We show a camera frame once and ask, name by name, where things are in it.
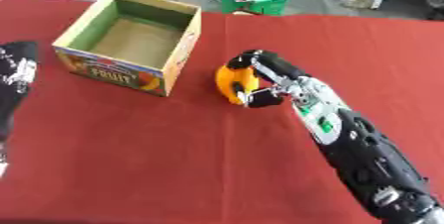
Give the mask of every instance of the orange object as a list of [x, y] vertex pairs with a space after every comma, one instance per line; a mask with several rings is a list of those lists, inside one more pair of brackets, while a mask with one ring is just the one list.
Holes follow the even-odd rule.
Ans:
[[259, 88], [259, 79], [255, 76], [252, 68], [230, 69], [226, 65], [221, 66], [216, 72], [216, 84], [220, 92], [228, 100], [237, 105], [243, 102], [238, 98], [233, 90], [233, 83], [239, 82], [245, 89], [245, 93], [251, 93]]

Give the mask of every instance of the fruit box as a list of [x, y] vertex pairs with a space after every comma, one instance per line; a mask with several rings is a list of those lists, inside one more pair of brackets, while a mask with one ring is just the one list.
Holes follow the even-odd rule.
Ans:
[[54, 43], [71, 71], [168, 96], [200, 36], [201, 9], [170, 0], [97, 0]]

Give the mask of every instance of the green crate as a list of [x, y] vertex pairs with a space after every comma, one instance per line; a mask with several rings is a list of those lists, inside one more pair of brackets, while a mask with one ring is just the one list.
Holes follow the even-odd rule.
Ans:
[[234, 11], [244, 9], [259, 14], [281, 15], [283, 8], [288, 0], [263, 0], [263, 1], [245, 1], [222, 0], [222, 12], [233, 13]]

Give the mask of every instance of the red tablecloth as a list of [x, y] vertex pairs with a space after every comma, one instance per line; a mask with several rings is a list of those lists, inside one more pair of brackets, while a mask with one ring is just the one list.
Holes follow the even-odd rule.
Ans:
[[215, 69], [246, 49], [331, 84], [444, 193], [442, 23], [205, 13], [172, 96], [159, 98], [58, 62], [50, 43], [88, 4], [0, 3], [0, 42], [38, 40], [42, 53], [0, 181], [1, 223], [377, 223], [288, 103], [248, 110], [219, 95]]

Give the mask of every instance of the robotic arm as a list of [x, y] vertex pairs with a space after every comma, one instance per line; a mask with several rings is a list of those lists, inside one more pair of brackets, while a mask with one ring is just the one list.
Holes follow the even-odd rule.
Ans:
[[0, 45], [0, 176], [8, 165], [6, 140], [13, 124], [13, 114], [28, 95], [37, 69], [37, 45], [16, 42]]
[[232, 89], [246, 107], [278, 105], [284, 96], [314, 143], [361, 205], [385, 224], [444, 223], [444, 210], [396, 145], [348, 107], [324, 82], [279, 58], [255, 50], [231, 59], [231, 70], [252, 68], [272, 86]]

